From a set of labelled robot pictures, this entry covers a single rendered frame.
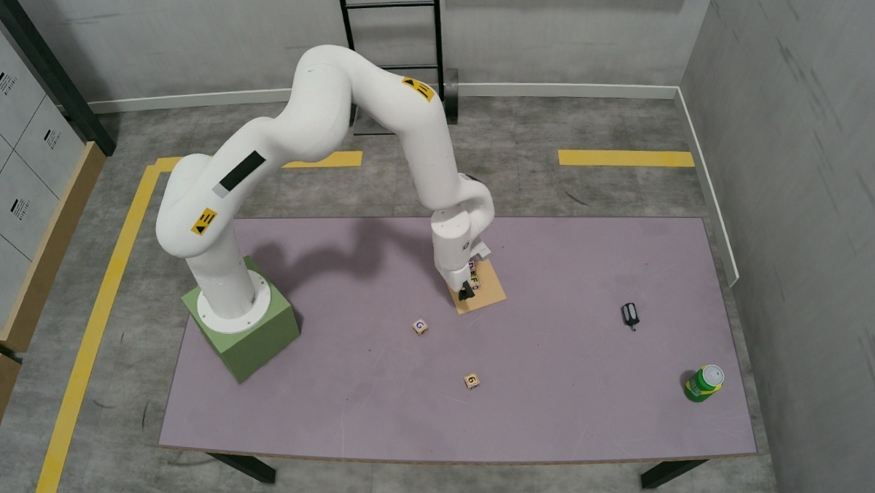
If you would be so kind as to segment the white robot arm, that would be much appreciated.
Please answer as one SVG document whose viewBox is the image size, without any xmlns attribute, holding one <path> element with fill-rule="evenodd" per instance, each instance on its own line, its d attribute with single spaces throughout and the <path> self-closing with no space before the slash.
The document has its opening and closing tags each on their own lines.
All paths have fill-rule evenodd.
<svg viewBox="0 0 875 493">
<path fill-rule="evenodd" d="M 438 265 L 456 270 L 474 255 L 481 262 L 491 257 L 478 235 L 494 221 L 493 201 L 481 182 L 456 172 L 436 91 L 384 71 L 349 48 L 318 45 L 298 62 L 292 96 L 277 118 L 249 121 L 214 157 L 188 155 L 170 175 L 157 239 L 169 254 L 187 259 L 201 288 L 198 313 L 213 331 L 248 330 L 271 304 L 268 283 L 245 265 L 235 237 L 236 213 L 279 168 L 294 161 L 316 163 L 337 151 L 349 132 L 351 102 L 397 134 L 416 194 L 424 208 L 435 211 L 430 225 Z"/>
</svg>

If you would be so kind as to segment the green drink can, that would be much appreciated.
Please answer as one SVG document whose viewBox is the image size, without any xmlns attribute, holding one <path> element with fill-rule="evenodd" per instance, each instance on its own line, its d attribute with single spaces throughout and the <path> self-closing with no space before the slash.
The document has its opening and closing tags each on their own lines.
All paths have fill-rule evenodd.
<svg viewBox="0 0 875 493">
<path fill-rule="evenodd" d="M 716 365 L 708 364 L 700 368 L 688 379 L 684 391 L 689 400 L 703 402 L 723 385 L 723 372 Z"/>
</svg>

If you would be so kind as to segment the tan square mat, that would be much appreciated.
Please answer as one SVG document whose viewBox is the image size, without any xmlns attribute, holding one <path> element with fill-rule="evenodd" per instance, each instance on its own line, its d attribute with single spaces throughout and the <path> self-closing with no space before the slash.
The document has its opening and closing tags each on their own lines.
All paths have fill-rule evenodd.
<svg viewBox="0 0 875 493">
<path fill-rule="evenodd" d="M 473 298 L 459 301 L 459 292 L 452 291 L 446 283 L 459 315 L 507 300 L 494 269 L 491 267 L 489 259 L 486 259 L 484 262 L 477 261 L 474 263 L 477 268 L 477 273 L 471 276 L 478 275 L 478 279 L 481 281 L 481 288 L 473 290 L 475 295 Z"/>
</svg>

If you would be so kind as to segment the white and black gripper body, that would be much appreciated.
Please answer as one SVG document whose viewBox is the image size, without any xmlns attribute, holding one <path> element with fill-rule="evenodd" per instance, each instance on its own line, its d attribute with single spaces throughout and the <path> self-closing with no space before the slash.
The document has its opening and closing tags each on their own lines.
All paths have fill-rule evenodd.
<svg viewBox="0 0 875 493">
<path fill-rule="evenodd" d="M 436 262 L 435 255 L 434 255 L 434 262 L 435 262 L 435 266 L 436 266 L 438 272 L 443 277 L 443 280 L 445 280 L 446 283 L 449 285 L 449 287 L 452 289 L 452 291 L 454 291 L 454 292 L 460 291 L 460 289 L 462 287 L 462 283 L 464 281 L 467 281 L 468 284 L 470 284 L 471 276 L 470 276 L 469 263 L 465 263 L 464 267 L 456 269 L 456 270 L 447 270 L 447 269 L 442 268 L 441 266 L 438 265 L 438 263 Z"/>
</svg>

